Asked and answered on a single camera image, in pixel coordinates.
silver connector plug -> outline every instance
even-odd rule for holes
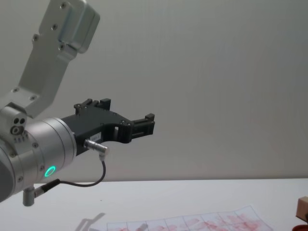
[[[105,156],[110,151],[108,147],[101,145],[100,143],[91,141],[91,140],[85,140],[84,147],[97,151],[100,154],[101,161],[105,160]]]

white table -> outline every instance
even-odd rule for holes
[[[85,231],[94,222],[149,220],[236,210],[252,205],[274,230],[304,224],[295,217],[308,179],[103,182],[60,185],[22,205],[19,193],[0,204],[1,231]]]

gray wall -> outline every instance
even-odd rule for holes
[[[107,180],[308,176],[308,1],[91,0],[101,22],[70,65],[52,107],[87,98],[154,135],[106,143]],[[17,83],[47,0],[0,2],[0,92]],[[96,153],[56,177],[98,179]]]

cable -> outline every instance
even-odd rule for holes
[[[94,185],[97,185],[99,184],[104,178],[105,178],[105,175],[106,175],[106,164],[104,161],[102,161],[102,165],[103,165],[103,175],[102,177],[96,181],[95,183],[92,183],[92,184],[76,184],[76,183],[73,183],[73,182],[68,182],[68,181],[64,181],[64,180],[61,180],[60,181],[60,184],[68,184],[68,185],[72,185],[72,186],[77,186],[77,187],[91,187],[91,186],[94,186]]]

label sticker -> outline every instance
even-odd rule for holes
[[[91,136],[90,140],[91,141],[99,141],[101,138],[102,138],[102,133],[100,132],[100,133],[95,134],[94,136]]]

